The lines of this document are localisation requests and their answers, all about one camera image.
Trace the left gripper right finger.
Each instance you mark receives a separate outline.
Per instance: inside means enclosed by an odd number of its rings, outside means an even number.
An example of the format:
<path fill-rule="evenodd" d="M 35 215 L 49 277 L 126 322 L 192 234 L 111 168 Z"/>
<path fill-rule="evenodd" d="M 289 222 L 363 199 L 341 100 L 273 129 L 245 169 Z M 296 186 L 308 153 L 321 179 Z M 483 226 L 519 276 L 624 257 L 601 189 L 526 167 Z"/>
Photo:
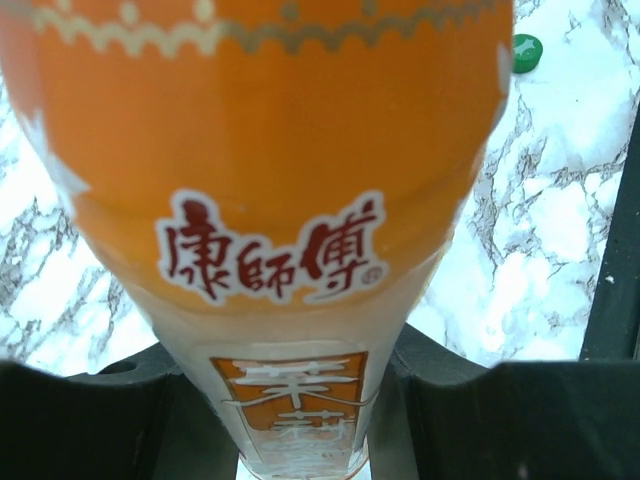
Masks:
<path fill-rule="evenodd" d="M 375 479 L 635 479 L 635 361 L 484 368 L 405 326 L 368 433 Z"/>

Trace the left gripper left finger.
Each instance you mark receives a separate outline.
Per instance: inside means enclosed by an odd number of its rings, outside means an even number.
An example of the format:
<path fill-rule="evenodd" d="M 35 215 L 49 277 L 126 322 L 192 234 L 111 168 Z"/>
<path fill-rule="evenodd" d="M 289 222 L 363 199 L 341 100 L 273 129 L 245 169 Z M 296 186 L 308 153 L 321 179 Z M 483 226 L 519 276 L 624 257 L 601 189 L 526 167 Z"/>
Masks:
<path fill-rule="evenodd" d="M 233 479 L 238 450 L 159 344 L 99 373 L 1 363 L 4 479 Z"/>

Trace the orange bottle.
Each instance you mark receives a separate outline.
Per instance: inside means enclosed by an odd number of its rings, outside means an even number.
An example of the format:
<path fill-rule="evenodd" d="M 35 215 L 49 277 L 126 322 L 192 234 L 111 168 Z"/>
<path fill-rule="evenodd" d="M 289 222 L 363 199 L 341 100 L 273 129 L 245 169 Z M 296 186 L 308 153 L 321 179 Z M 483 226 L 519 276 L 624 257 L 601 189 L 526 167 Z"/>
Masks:
<path fill-rule="evenodd" d="M 509 1 L 5 1 L 95 256 L 261 479 L 347 479 L 508 97 Z"/>

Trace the green bottle cap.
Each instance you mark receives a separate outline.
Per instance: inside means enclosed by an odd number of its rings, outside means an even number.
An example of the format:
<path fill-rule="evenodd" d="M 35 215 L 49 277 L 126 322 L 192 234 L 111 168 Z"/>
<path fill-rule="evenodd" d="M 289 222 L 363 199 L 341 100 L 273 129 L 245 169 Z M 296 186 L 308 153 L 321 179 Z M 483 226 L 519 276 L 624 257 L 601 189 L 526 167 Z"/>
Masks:
<path fill-rule="evenodd" d="M 530 34 L 515 34 L 513 36 L 513 68 L 515 74 L 525 74 L 533 71 L 543 55 L 543 44 Z"/>

